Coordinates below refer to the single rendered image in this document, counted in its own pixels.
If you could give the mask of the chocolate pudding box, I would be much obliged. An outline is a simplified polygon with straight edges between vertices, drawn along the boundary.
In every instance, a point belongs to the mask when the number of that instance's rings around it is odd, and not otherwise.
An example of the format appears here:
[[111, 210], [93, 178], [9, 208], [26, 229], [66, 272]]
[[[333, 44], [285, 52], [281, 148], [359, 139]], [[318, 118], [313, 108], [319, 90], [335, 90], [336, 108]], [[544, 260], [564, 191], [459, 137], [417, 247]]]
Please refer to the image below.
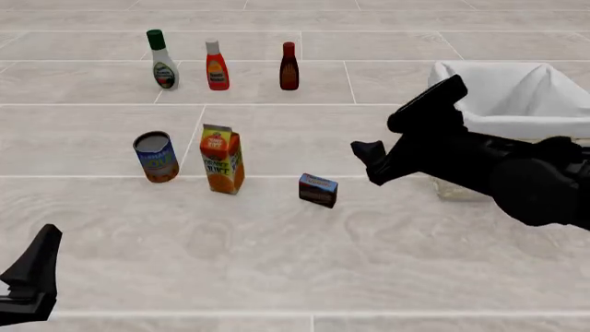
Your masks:
[[298, 184], [300, 199], [327, 208], [334, 207], [337, 199], [337, 182], [303, 173]]

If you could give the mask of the blue and orange soup can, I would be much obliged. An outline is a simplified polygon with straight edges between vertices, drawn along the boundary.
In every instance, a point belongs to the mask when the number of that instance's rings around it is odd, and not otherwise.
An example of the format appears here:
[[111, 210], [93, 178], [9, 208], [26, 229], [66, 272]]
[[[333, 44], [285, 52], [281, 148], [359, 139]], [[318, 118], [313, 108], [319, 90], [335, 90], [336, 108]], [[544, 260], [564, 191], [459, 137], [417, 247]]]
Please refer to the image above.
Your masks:
[[174, 179], [180, 166], [170, 136], [161, 131], [146, 132], [136, 138], [133, 148], [147, 179], [162, 184]]

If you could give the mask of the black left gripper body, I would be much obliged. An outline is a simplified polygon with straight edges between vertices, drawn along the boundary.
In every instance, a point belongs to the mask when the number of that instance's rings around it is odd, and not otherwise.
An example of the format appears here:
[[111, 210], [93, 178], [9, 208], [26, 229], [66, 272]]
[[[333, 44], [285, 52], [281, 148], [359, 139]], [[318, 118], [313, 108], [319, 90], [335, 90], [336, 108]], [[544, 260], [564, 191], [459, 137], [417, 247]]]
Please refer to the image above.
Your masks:
[[40, 292], [32, 298], [0, 296], [0, 326], [47, 321], [56, 304], [56, 295]]

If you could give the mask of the dark red sauce bottle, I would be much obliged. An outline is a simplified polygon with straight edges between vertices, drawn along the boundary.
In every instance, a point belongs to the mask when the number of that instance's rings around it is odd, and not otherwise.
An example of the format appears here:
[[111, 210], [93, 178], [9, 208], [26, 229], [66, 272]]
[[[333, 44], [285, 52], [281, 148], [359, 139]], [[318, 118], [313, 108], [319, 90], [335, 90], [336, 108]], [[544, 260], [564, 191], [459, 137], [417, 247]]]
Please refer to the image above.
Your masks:
[[299, 87], [299, 66], [295, 56], [295, 43], [283, 43], [283, 56], [279, 69], [279, 85], [283, 90], [297, 90]]

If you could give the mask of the orange juice carton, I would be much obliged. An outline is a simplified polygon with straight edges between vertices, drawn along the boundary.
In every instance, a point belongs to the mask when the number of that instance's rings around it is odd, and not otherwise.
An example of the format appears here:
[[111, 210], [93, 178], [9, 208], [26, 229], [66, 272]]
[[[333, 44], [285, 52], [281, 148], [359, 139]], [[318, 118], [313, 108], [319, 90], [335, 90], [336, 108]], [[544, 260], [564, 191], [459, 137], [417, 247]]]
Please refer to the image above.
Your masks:
[[228, 126], [203, 124], [199, 147], [210, 190], [236, 195], [245, 179], [240, 135]]

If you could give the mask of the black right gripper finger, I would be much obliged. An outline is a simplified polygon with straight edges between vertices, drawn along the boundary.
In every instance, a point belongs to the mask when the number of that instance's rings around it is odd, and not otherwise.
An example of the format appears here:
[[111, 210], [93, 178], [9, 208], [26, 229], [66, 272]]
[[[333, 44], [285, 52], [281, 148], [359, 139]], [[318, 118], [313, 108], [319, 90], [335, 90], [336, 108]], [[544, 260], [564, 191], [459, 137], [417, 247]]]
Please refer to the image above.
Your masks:
[[350, 143], [350, 146], [355, 157], [357, 157], [366, 168], [371, 168], [374, 165], [379, 164], [386, 156], [384, 143], [381, 140], [372, 143], [354, 141]]

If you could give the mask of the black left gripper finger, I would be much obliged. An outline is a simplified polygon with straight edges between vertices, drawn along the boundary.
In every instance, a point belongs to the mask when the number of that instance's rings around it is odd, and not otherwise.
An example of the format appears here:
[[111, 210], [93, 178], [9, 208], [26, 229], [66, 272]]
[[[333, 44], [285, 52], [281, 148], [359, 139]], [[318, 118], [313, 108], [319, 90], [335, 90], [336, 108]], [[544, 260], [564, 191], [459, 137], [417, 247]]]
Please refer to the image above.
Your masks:
[[29, 247], [4, 273], [0, 281], [8, 286], [1, 300], [32, 300], [37, 295], [57, 295], [56, 261], [62, 232], [52, 224], [44, 225]]

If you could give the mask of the white cloth basket liner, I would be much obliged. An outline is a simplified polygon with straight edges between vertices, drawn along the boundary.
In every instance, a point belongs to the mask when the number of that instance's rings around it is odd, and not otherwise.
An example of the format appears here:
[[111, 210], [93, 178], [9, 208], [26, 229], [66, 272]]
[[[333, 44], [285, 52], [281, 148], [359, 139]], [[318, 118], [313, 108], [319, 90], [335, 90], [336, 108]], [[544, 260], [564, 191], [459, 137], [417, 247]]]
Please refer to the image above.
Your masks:
[[459, 75], [467, 95], [455, 104], [471, 132], [516, 140], [590, 140], [590, 93], [547, 63], [441, 61], [428, 85]]

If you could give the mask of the white dressing bottle green cap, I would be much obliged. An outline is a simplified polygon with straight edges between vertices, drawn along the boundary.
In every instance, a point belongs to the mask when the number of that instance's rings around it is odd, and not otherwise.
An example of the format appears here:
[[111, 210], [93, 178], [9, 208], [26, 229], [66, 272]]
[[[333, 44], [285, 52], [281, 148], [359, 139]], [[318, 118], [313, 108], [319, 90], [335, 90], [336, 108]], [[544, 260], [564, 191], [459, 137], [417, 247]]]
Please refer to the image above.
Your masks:
[[180, 83], [177, 65], [171, 60], [161, 30], [148, 30], [147, 40], [152, 54], [152, 74], [164, 90], [175, 90]]

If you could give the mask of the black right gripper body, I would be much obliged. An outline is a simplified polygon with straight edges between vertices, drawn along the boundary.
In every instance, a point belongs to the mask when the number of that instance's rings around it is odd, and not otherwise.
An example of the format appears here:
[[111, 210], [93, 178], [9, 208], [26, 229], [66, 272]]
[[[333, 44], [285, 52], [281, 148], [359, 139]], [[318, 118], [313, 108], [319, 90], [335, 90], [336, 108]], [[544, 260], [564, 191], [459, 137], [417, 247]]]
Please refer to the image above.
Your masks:
[[366, 168], [368, 179], [382, 185], [394, 179], [422, 172], [453, 184], [466, 184], [460, 168], [461, 141], [466, 132], [451, 135], [402, 135], [377, 165]]

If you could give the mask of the red ketchup bottle white cap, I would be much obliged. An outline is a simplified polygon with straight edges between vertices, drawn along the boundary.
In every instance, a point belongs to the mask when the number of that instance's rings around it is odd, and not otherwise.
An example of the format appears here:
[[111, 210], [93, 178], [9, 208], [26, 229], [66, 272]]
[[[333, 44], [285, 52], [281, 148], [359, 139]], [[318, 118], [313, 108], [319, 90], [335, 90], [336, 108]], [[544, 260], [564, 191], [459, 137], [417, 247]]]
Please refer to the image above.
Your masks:
[[218, 40], [206, 41], [206, 78], [211, 90], [230, 88], [229, 71], [220, 52]]

